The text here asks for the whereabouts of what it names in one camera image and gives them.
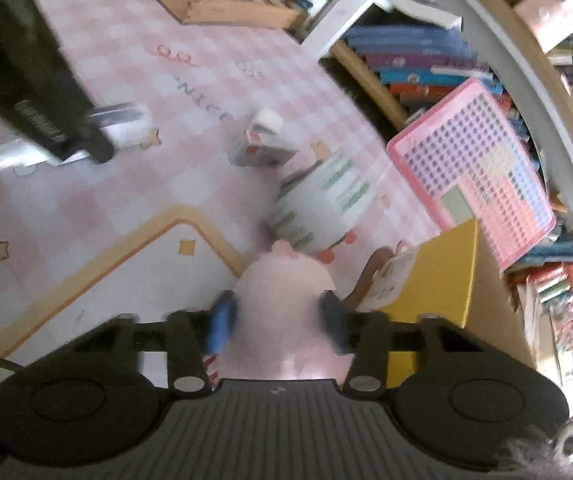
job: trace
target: black circular cover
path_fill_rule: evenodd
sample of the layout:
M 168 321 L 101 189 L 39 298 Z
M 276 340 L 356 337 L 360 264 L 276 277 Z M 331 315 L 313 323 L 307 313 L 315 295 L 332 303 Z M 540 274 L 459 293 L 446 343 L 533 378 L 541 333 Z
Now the black circular cover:
M 557 428 L 569 417 L 564 394 L 503 354 L 458 355 L 409 377 L 393 412 L 420 447 L 446 462 L 491 469 L 509 437 L 529 426 Z
M 78 465 L 136 444 L 159 400 L 137 372 L 86 356 L 39 362 L 0 384 L 0 447 L 27 462 Z

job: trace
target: ribbed gray panel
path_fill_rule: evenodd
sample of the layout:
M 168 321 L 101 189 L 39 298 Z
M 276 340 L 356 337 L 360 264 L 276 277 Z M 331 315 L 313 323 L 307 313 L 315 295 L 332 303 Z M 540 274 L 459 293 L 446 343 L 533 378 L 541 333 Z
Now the ribbed gray panel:
M 0 465 L 0 480 L 482 478 L 491 475 L 415 449 L 382 406 L 347 399 L 331 381 L 225 381 L 213 396 L 174 403 L 147 441 L 117 458 L 77 468 Z

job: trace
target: bookshelf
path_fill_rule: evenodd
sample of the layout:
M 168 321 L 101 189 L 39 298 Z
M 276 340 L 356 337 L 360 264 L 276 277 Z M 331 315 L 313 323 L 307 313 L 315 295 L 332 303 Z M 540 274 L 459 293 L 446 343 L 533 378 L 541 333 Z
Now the bookshelf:
M 504 83 L 544 155 L 551 185 L 573 210 L 573 100 L 531 31 L 504 0 L 430 1 L 463 17 L 463 37 Z M 366 8 L 379 2 L 334 2 L 303 48 L 310 56 L 324 56 Z

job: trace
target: table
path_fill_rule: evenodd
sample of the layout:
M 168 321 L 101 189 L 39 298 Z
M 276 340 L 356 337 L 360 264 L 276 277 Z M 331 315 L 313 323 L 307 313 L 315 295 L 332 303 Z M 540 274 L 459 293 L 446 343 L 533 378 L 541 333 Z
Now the table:
M 381 197 L 355 241 L 334 249 L 329 270 L 340 294 L 353 288 L 376 248 L 439 233 L 378 134 L 284 31 L 181 25 L 155 0 L 38 4 L 92 98 L 145 104 L 160 145 L 124 150 L 103 165 L 0 173 L 0 330 L 178 204 L 199 208 L 242 256 L 256 257 L 269 248 L 262 221 L 280 179 L 314 163 L 317 153 L 343 150 Z M 227 149 L 261 107 L 284 118 L 283 134 L 300 153 L 281 170 L 231 166 Z M 0 121 L 0 143 L 11 136 Z

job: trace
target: dot grid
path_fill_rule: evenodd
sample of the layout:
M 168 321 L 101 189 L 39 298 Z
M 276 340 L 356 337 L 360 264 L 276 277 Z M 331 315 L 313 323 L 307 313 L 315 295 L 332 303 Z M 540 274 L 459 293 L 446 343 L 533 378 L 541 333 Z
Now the dot grid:
M 428 209 L 442 224 L 452 219 L 439 200 L 453 187 L 461 190 L 502 269 L 553 227 L 553 212 L 525 150 L 473 78 L 393 139 L 388 151 L 428 195 Z

